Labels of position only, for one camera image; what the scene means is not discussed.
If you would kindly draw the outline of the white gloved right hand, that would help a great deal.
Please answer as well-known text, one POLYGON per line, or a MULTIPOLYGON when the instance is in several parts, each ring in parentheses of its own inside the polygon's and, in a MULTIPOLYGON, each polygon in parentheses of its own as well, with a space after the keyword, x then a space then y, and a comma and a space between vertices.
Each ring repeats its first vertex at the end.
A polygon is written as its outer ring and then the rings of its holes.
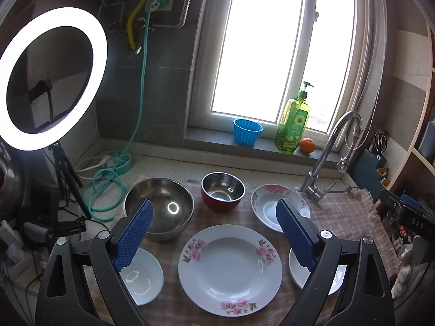
POLYGON ((397 278, 391 288, 391 296, 393 299, 398 299, 409 294, 412 290, 412 274, 413 266, 411 260, 413 257, 414 245, 405 244, 399 253, 399 269, 397 278))

